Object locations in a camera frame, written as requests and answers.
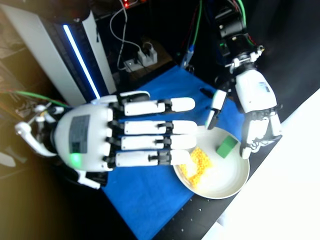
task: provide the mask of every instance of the green sponge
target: green sponge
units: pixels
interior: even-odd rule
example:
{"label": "green sponge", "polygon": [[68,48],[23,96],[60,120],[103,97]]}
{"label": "green sponge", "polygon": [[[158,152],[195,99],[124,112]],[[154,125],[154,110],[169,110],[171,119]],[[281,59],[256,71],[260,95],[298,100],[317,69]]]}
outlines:
{"label": "green sponge", "polygon": [[220,147],[216,150],[216,153],[225,159],[237,143],[238,141],[236,139],[231,136],[227,136]]}

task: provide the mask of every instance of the round plate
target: round plate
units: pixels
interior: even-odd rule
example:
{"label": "round plate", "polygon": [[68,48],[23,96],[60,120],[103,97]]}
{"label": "round plate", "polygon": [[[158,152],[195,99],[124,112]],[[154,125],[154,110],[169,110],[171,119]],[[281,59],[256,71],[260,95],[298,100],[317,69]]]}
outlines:
{"label": "round plate", "polygon": [[225,199],[235,195],[248,180],[250,172],[249,159],[242,159],[239,154],[240,142],[232,149],[226,158],[222,158],[216,150],[227,136],[233,135],[227,131],[214,127],[207,130],[199,126],[196,134],[197,147],[202,149],[210,158],[213,168],[205,176],[205,184],[193,187],[182,174],[178,165],[173,166],[180,181],[192,192],[208,199]]}

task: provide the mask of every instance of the power strip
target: power strip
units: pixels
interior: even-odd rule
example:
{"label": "power strip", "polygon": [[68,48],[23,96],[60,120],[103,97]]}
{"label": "power strip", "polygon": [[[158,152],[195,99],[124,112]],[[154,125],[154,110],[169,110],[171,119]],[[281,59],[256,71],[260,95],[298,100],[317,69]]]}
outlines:
{"label": "power strip", "polygon": [[125,70],[128,73],[156,64],[158,62],[158,53],[152,47],[149,50],[149,55],[144,54],[142,51],[138,51],[138,58],[139,60],[137,63],[135,63],[135,59],[130,59],[125,61],[125,64],[124,64],[126,66]]}

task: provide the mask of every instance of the led light strip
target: led light strip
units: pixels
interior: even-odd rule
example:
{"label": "led light strip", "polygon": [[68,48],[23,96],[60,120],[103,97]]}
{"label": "led light strip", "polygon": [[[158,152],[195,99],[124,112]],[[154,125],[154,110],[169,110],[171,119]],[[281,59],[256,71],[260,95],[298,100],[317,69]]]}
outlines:
{"label": "led light strip", "polygon": [[84,71],[84,74],[85,74],[86,78],[88,79],[88,82],[89,82],[89,84],[90,84],[90,86],[91,86],[91,88],[92,88],[92,90],[94,92],[94,95],[95,95],[96,99],[100,99],[100,95],[98,93],[98,90],[97,90],[97,88],[96,88],[96,86],[94,84],[94,81],[92,80],[92,78],[90,76],[90,73],[89,73],[89,71],[87,69],[87,66],[85,65],[85,62],[84,62],[84,60],[83,60],[83,58],[82,58],[82,56],[81,56],[81,54],[79,52],[79,49],[78,49],[78,47],[76,45],[74,37],[72,36],[72,34],[70,32],[70,29],[69,29],[68,25],[63,25],[63,29],[65,31],[66,36],[69,39],[69,42],[71,43],[71,46],[73,48],[73,51],[75,52],[76,57],[79,60],[79,63],[80,63],[80,65],[81,65],[81,67],[82,67],[82,69]]}

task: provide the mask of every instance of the green indicator light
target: green indicator light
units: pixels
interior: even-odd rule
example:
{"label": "green indicator light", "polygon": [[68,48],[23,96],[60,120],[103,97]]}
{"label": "green indicator light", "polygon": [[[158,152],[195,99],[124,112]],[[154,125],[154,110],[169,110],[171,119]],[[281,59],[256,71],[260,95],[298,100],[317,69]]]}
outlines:
{"label": "green indicator light", "polygon": [[81,153],[72,153],[70,155],[71,163],[74,167],[81,167]]}

